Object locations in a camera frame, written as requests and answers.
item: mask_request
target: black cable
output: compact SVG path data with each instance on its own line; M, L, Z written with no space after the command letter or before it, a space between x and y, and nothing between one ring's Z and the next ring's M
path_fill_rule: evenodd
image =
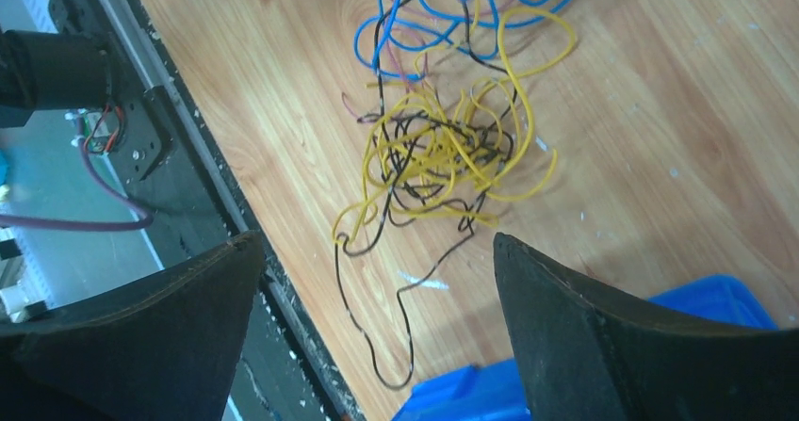
M411 1L413 0L402 0L399 3L399 7L401 8L410 3ZM483 61L477 55L475 55L474 52L471 50L471 37L469 35L469 27L468 27L468 23L470 21L468 6L466 5L465 0L463 0L462 3L464 8L464 14L466 17L465 45L466 49L468 49L469 51L471 58L486 68L507 74L507 72L504 69L492 65L491 63ZM385 20L391 14L391 11L392 11L391 9L386 11L385 14L378 20L378 22L375 25L374 46L376 54L377 54L378 42L380 39L380 30ZM360 117L358 119L358 122L375 122L376 120L385 115L385 98L383 93L384 85L380 69L381 69L380 56L379 54L377 54L375 58L375 73L377 74L378 93L380 96L380 112L368 113ZM513 99L510 101L508 108L505 110L505 113L502 114L501 118L504 118L511 111L511 108L513 108L513 104L515 103L516 100L516 95L517 93L514 89ZM503 131L502 134L500 134L497 130L496 123L492 123L490 126L473 126L465 124L459 125L459 124L431 119L424 112L401 114L392 118L391 121L385 121L382 124L380 131L377 132L377 134L382 135L384 139L389 141L401 140L403 136L409 134L408 131L411 125L415 121L426 122L431 127L432 130L446 127L455 134L458 134L461 137L466 138L466 140L473 141L473 138L471 138L472 136L468 134L467 131L474 133L478 137L478 142L470 143L470 145L474 146L474 150L472 151L473 155L476 154L478 151L488 152L485 156L482 156L481 158L486 158L489 161L497 157L500 157L500 162L506 163L508 160L510 160L514 152L513 137L507 131ZM389 129L389 124L391 122L394 123L393 131ZM380 241L381 236L383 235L387 219L392 225L397 227L403 227L413 223L415 218L407 219L405 221L398 221L393 217L393 212L392 212L393 210L391 209L392 201L394 201L400 207L400 212L402 210L410 211L411 209L400 194L404 194L405 198L407 198L408 201L418 202L422 206L427 206L427 202L429 200L436 197L438 194L441 193L442 190L446 188L446 186L443 184L411 184L408 181L398 184L398 181L402 179L401 178L402 174L415 159L414 151L416 149L425 149L424 144L421 143L420 140L421 138L417 137L415 139L404 142L403 143L404 152L402 153L399 150L391 150L391 149L389 149L387 152L388 163L390 164L389 170L382 171L381 179L383 180L384 183L391 182L391 184L389 185L388 194L385 198L385 202L382 205L382 209L379 214L380 222L378 225L377 233L375 234L374 238L370 240L367 243L367 245L363 247L361 250L352 251L349 249L351 238L346 233L339 233L338 236L336 237L336 244L334 246L335 279L338 286L339 295L341 296L341 299L344 302L344 306L347 309L347 314L350 317L352 324L355 326L358 332L360 332L364 336L364 339L366 339L367 341L369 354L372 362L372 368L374 369L375 375L383 384L383 386L392 390L401 390L402 388L407 386L407 384L411 381L411 378L413 377L414 369L416 366L414 338L411 332L411 323L407 311L405 309L405 304L402 301L402 294L416 287L419 287L425 282L427 282L435 273L435 271L438 269L438 267L441 265L441 263L443 263L444 260L447 259L448 256L450 256L453 252L462 247L464 243L466 243L469 239L474 237L475 235L474 221L476 216L482 210L485 200L487 198L487 189L485 189L484 191L479 193L472 202L467 202L466 200L461 198L452 198L449 200L445 200L441 203L438 203L436 205L429 206L427 209L421 209L421 212L426 213L436 209L440 209L443 206L451 206L459 208L462 212L464 212L464 214L461 216L461 219L458 222L458 232L459 233L466 232L466 235L461 239L459 239L457 242L455 242L455 244L453 244L452 247L450 247L447 251L445 251L444 254L442 254L441 257L439 257L439 259L435 262L435 264L433 264L428 273L425 274L422 278L414 281L413 283L406 284L397 290L395 296L397 299L397 303L399 305L399 309L402 313L403 323L405 324L405 332L408 335L409 368L407 374L405 375L405 378L402 379L401 382L399 383L389 382L383 376L377 365L377 355L371 337L368 335L367 331L363 328L363 326L361 326L360 322L358 322L357 318L355 317L354 313L350 308L350 303L344 291L344 285L341 282L340 254L343 252L345 255L349 257L355 257L355 256L362 256L372 251L374 247L377 245L377 243ZM378 142L377 135L372 137L372 141L373 143L375 143L375 145L377 145ZM498 147L497 141L499 142L499 144L504 144L504 142L507 141L509 146ZM429 170L428 174L430 176L436 176L444 179L450 177L450 175L435 174L432 170Z

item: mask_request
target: blue container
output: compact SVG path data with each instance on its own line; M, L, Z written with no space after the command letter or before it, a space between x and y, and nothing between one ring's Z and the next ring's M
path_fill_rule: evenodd
M655 296L651 301L705 319L776 330L776 325L743 283L711 277ZM530 421L516 361L484 368L466 366L413 389L394 421Z

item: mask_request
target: blue wire bundle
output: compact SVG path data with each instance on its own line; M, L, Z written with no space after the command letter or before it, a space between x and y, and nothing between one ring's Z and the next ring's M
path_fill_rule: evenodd
M378 55L380 54L382 49L385 47L385 44L387 42L389 42L389 41L391 41L391 43L393 45L397 46L399 49L402 49L402 50L408 51L408 52L418 53L418 52L421 52L421 51L423 51L425 49L428 49L430 47L433 47L433 46L436 46L438 44L441 44L442 42L445 42L445 43L447 43L449 45L454 45L455 42L450 37L452 32L454 32L458 28L458 26L461 25L461 24L465 24L466 26L470 26L472 24L472 20L468 21L463 15L457 15L457 14L446 13L444 11L439 11L439 10L431 7L430 4L427 2L427 0L419 0L419 3L421 4L421 6L433 18L436 18L439 21L444 21L444 22L448 23L448 26L445 28L445 30L443 32L439 31L439 30L434 30L434 29L432 29L432 28L430 28L430 27L428 27L428 26L426 26L424 24L419 24L419 23L414 22L414 21L410 21L410 20L403 19L403 18L398 18L397 17L397 13L398 13L398 10L399 10L400 1L401 0L394 0L393 5L391 6L391 14L389 14L388 18L385 21L385 25L383 26L383 29L384 29L383 35L380 37L380 40L378 41L378 46L375 49L374 55L372 56L371 59L367 60L361 54L361 51L358 48L358 43L360 42L361 34L363 34L364 30L366 30L366 28L368 26L370 26L371 24L376 23L385 14L385 10L383 9L383 0L377 0L377 5L378 5L378 13L377 13L377 15L376 16L372 16L371 18L368 18L365 21L363 21L361 23L361 25L358 27L358 29L355 31L355 37L354 37L354 41L353 41L353 49L354 49L354 52L355 52L355 56L358 58L358 61L360 61L364 66L366 66L368 68L371 68L373 71L376 71L376 69L377 69L377 57L378 57ZM551 0L517 0L517 1L519 3L521 3L522 5L525 5L525 6L528 6L528 7L540 8L542 5L546 4L547 2L549 2ZM560 0L560 2L558 2L554 7L552 7L552 9L550 11L552 13L557 13L563 7L565 7L569 2L571 2L571 0ZM497 3L495 2L495 0L488 0L488 6L491 9L492 21L490 21L490 22L482 21L482 20L480 20L480 18L474 18L474 21L478 22L478 26L479 27L493 29L495 31L495 33L496 33L497 28L499 26L499 15L500 15L500 12L497 11ZM532 25L532 24L538 23L538 22L542 21L543 19L544 18L542 16L536 16L536 17L529 18L529 19L524 20L524 21L511 22L511 23L507 24L506 28L521 28L521 27L524 27L524 26L527 26L527 25ZM394 30L393 27L394 27L395 24L402 25L402 26L404 26L406 28L415 30L416 32L420 33L422 36L430 36L430 37L432 37L432 40L430 42L426 42L426 43L424 43L422 45L418 45L418 46L413 46L413 45L409 45L407 43L401 42L401 41L399 41L397 38L395 38L392 35L392 31ZM458 50L460 52L464 53L464 54L468 54L469 53L469 50L464 48L463 46L458 47ZM497 46L497 44L495 42L493 51L491 51L490 53L486 53L486 54L476 54L476 55L477 55L477 57L479 57L481 59L490 60L490 59L492 59L492 58L497 56L498 51L499 51L499 48L498 48L498 46ZM384 69L380 69L380 73L381 73L381 75L383 77L400 78L400 75L398 73L391 73L391 72L386 71ZM411 80L411 81L418 81L422 77L424 77L423 74L422 75L418 75L418 74L408 74L407 75L407 79Z

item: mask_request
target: floor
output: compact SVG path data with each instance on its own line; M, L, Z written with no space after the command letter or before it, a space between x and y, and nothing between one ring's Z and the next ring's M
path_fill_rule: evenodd
M367 138L341 93L359 111L377 102L364 88L373 74L351 53L375 0L142 1L364 413L390 418L409 389L375 378L335 290L330 238L338 211L357 200ZM797 10L799 0L576 0L563 17L577 50L525 82L558 168L498 229L640 297L729 273L778 325L795 326ZM565 43L554 24L520 36L519 66ZM457 56L438 71L443 97L485 74ZM531 152L514 183L535 184L549 156ZM439 268L440 284L406 298L414 381L511 356L493 232L480 229ZM390 380L408 369L394 290L458 237L452 221L426 220L343 261L351 309Z

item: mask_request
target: yellow wire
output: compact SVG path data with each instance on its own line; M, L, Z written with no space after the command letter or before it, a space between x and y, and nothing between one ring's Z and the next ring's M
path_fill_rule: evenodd
M480 14L479 0L475 0L474 9L477 18ZM506 25L510 18L518 14L544 16L560 25L568 36L567 45L556 57L539 67L522 73L515 71L505 48ZM473 33L476 27L477 21L474 21L470 26L470 33ZM410 92L402 96L393 108L387 109L385 114L371 125L361 165L361 201L350 204L336 217L332 229L333 241L343 245L341 243L343 240L339 240L337 237L341 234L340 227L344 217L351 212L355 212L356 216L350 231L346 234L346 240L355 240L363 228L382 212L382 203L379 200L385 200L384 197L393 198L394 187L401 190L401 185L412 180L418 181L421 186L440 186L441 189L434 197L431 197L431 189L419 189L419 193L427 198L424 204L403 206L397 200L391 200L388 208L395 216L404 216L406 219L460 219L466 217L485 225L496 226L498 223L496 215L465 211L457 206L446 204L447 200L453 197L459 187L469 186L470 190L477 193L485 191L486 197L500 202L517 202L539 192L551 178L558 162L558 152L554 149L546 174L538 184L519 194L502 195L497 193L497 188L500 187L502 180L518 166L535 138L535 116L530 98L521 85L521 79L542 73L556 65L574 50L576 43L577 35L574 29L557 15L539 8L512 8L502 14L497 28L499 58L507 76L481 77L471 84L468 93L461 89L459 101L450 115L438 101L435 87L428 77L422 78L421 83L413 85ZM419 62L425 55L434 51L451 52L453 48L454 45L439 44L419 52L414 60L416 73L422 75ZM486 105L483 99L489 93L498 91L510 102L512 100L511 88L518 93L517 97L521 102L522 111L519 112L516 105L511 105L510 118L514 125L510 130L514 130L517 137L522 135L523 122L520 113L527 119L528 127L521 143L514 147L513 154L504 162L504 165L500 165L502 156L496 151L499 151L501 140L497 140L494 150L478 148L476 145L480 140L477 132L472 128L472 124L476 118L482 118L481 121L491 121L498 130L498 137L504 137L504 131L508 129L502 124L501 111L497 113ZM419 127L408 130L398 137L387 138L383 135L383 127L389 127L395 118L408 115L411 112L414 114L424 112L428 119L419 120ZM435 123L441 123L444 126L438 127ZM409 149L411 142L416 144L413 150ZM398 158L398 156L401 156L401 160L406 164L399 175L394 172L391 165L392 158ZM388 181L383 181L382 177L372 175L370 168L380 168L383 174L391 176Z

